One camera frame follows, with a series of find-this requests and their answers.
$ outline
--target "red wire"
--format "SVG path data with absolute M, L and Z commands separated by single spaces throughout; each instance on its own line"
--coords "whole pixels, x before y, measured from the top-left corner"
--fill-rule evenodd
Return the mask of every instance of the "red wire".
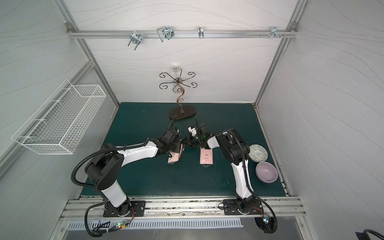
M 132 222 L 132 220 L 133 220 L 133 218 L 134 218 L 134 216 L 135 216 L 135 210 L 132 208 L 132 211 L 133 211 L 133 213 L 132 213 L 132 218 L 131 218 L 131 221 L 129 222 L 129 223 L 131 223 Z
M 258 209 L 257 207 L 253 207 L 253 208 L 259 210 L 262 214 L 265 213 L 265 212 L 261 211 L 260 209 Z

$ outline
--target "white wire basket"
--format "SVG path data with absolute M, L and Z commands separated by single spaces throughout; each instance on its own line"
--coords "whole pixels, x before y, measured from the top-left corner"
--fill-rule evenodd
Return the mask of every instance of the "white wire basket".
M 12 140 L 38 154 L 73 154 L 105 97 L 99 85 L 72 85 L 66 79 Z

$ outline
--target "metal jewelry tree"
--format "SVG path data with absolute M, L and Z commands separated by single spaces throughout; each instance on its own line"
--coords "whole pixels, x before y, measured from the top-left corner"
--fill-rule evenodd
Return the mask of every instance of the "metal jewelry tree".
M 168 73 L 160 73 L 160 75 L 159 75 L 161 78 L 165 78 L 166 75 L 168 75 L 173 79 L 172 82 L 160 83 L 160 85 L 159 85 L 160 89 L 167 89 L 168 88 L 167 83 L 174 83 L 175 86 L 173 87 L 172 91 L 174 93 L 181 94 L 176 100 L 177 104 L 180 105 L 180 107 L 171 109 L 169 111 L 169 117 L 174 118 L 174 116 L 176 116 L 175 120 L 187 118 L 187 117 L 193 116 L 196 113 L 196 109 L 193 106 L 187 105 L 187 106 L 183 107 L 181 105 L 181 103 L 184 101 L 184 99 L 182 97 L 184 96 L 184 93 L 185 93 L 185 89 L 181 85 L 184 85 L 184 86 L 189 87 L 189 88 L 197 87 L 197 83 L 195 83 L 195 82 L 191 82 L 191 86 L 185 85 L 183 83 L 184 81 L 189 80 L 189 79 L 193 78 L 194 76 L 196 76 L 196 74 L 193 72 L 189 72 L 188 75 L 191 77 L 183 80 L 183 79 L 181 79 L 181 73 L 183 72 L 181 70 L 181 68 L 176 68 L 176 67 L 173 68 L 174 72 L 178 72 L 179 70 L 180 70 L 180 75 L 177 78 L 173 78 Z

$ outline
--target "white wall panel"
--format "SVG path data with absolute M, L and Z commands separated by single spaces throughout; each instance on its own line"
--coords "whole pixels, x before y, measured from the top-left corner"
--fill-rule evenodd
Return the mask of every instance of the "white wall panel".
M 17 129 L 86 62 L 52 1 L 1 3 L 0 156 Z
M 178 94 L 159 89 L 172 66 L 192 71 L 197 88 L 186 88 L 184 102 L 251 103 L 264 80 L 280 40 L 146 39 L 136 51 L 126 39 L 90 39 L 105 77 L 121 102 L 175 102 Z
M 315 239 L 384 233 L 383 12 L 309 1 L 259 105 Z
M 296 0 L 91 1 L 65 0 L 81 30 L 255 30 L 285 29 Z M 185 102 L 254 102 L 279 40 L 143 39 L 136 51 L 127 39 L 87 40 L 117 98 L 122 102 L 175 102 L 161 90 L 159 74 L 181 66 L 198 87 Z
M 11 136 L 64 81 L 87 62 L 50 0 L 0 4 L 0 156 Z M 100 84 L 94 72 L 82 82 Z M 75 165 L 96 151 L 114 105 L 102 104 L 73 155 L 38 155 L 25 149 L 0 180 L 0 239 L 48 239 L 68 199 L 79 187 L 70 181 Z M 79 179 L 85 178 L 80 170 Z
M 285 29 L 296 0 L 65 0 L 81 30 Z

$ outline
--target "green table mat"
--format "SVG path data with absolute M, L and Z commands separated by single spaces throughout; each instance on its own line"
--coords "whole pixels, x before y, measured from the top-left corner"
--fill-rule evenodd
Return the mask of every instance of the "green table mat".
M 211 134 L 234 127 L 247 144 L 259 144 L 268 151 L 267 162 L 272 164 L 270 150 L 260 128 L 256 112 L 251 104 L 192 103 L 196 108 L 199 123 L 206 123 Z M 144 142 L 147 137 L 164 134 L 170 123 L 168 111 L 176 103 L 121 103 L 104 143 L 114 146 Z M 175 121 L 181 138 L 186 137 L 189 126 L 195 126 L 191 117 Z M 180 160 L 168 164 L 168 156 L 138 160 L 122 167 L 118 177 L 121 188 L 127 195 L 161 196 L 214 196 L 235 195 L 235 178 L 229 162 L 220 148 L 213 149 L 212 166 L 200 165 L 200 150 L 187 147 Z M 280 180 L 266 184 L 255 173 L 256 163 L 249 161 L 252 187 L 260 196 L 285 196 Z M 97 195 L 91 188 L 84 188 L 82 195 Z

